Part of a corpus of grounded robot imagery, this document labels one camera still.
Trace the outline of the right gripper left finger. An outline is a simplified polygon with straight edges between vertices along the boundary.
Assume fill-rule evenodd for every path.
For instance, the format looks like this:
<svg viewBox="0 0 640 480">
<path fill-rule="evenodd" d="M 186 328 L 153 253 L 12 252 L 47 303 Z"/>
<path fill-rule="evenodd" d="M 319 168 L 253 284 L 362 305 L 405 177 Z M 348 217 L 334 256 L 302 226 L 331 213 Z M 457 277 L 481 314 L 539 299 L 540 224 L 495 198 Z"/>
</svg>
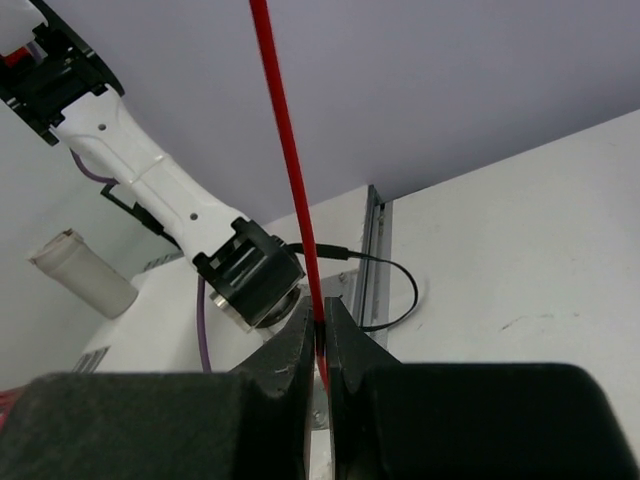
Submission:
<svg viewBox="0 0 640 480">
<path fill-rule="evenodd" d="M 284 328 L 223 373 L 51 374 L 1 430 L 5 479 L 305 479 L 314 323 Z"/>
</svg>

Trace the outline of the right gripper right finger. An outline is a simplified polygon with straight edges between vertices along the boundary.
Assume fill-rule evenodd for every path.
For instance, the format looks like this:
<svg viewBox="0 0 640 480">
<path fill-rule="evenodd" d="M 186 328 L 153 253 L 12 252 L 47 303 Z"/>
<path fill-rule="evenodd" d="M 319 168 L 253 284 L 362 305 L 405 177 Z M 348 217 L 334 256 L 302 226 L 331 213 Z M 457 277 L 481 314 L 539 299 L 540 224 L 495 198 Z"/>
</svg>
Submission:
<svg viewBox="0 0 640 480">
<path fill-rule="evenodd" d="M 626 479 L 599 384 L 562 363 L 403 363 L 325 302 L 338 479 Z"/>
</svg>

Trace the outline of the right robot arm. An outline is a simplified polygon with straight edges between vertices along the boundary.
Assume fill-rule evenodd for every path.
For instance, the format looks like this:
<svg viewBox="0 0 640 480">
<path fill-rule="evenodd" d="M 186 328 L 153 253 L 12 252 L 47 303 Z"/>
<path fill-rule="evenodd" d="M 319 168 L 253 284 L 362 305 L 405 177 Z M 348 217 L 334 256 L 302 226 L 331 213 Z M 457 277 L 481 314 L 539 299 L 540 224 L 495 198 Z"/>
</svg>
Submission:
<svg viewBox="0 0 640 480">
<path fill-rule="evenodd" d="M 250 5 L 302 241 L 207 192 L 133 119 L 115 74 L 42 1 L 1 5 L 1 98 L 37 135 L 92 158 L 169 233 L 222 308 L 284 328 L 227 373 L 34 381 L 1 431 L 5 478 L 305 479 L 315 378 L 338 479 L 635 479 L 606 396 L 562 363 L 399 361 L 320 290 L 310 209 L 268 6 Z"/>
</svg>

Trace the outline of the red black headphones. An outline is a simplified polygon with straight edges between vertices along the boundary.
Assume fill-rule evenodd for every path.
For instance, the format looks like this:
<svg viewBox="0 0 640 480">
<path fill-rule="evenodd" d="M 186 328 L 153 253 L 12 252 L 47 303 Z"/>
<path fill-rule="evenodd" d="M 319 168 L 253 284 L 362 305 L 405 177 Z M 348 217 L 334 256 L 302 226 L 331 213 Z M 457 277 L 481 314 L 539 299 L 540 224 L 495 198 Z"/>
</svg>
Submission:
<svg viewBox="0 0 640 480">
<path fill-rule="evenodd" d="M 322 295 L 314 230 L 301 163 L 279 67 L 268 4 L 266 1 L 250 1 L 249 6 L 301 234 L 316 330 L 316 363 L 325 391 L 329 392 L 330 384 L 325 352 L 324 298 Z"/>
</svg>

